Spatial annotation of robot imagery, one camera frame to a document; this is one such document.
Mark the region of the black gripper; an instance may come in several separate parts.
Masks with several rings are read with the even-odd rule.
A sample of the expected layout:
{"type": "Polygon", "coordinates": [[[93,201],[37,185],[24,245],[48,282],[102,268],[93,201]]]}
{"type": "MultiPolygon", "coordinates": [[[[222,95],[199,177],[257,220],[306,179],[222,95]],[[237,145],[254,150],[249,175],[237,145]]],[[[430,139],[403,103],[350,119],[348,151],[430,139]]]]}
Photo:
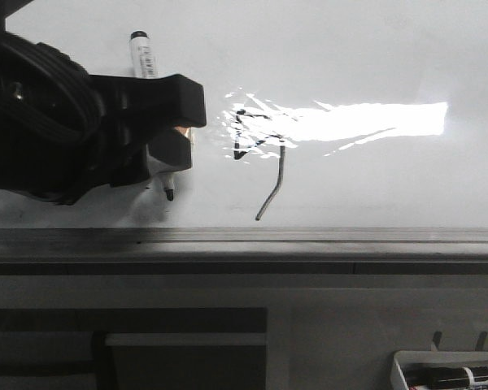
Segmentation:
{"type": "Polygon", "coordinates": [[[203,86],[180,74],[157,79],[90,75],[66,54],[8,32],[20,1],[0,1],[0,190],[60,205],[102,185],[150,176],[150,130],[137,117],[204,127],[203,86]]]}

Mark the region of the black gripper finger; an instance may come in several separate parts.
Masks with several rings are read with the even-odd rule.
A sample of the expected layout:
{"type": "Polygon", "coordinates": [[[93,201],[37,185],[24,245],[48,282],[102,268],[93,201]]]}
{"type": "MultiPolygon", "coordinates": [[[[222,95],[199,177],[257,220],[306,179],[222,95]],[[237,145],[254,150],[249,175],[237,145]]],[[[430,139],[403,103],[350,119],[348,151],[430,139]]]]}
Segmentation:
{"type": "Polygon", "coordinates": [[[147,181],[152,176],[186,171],[192,167],[191,142],[176,129],[158,132],[147,144],[116,168],[109,185],[121,187],[147,181]]]}

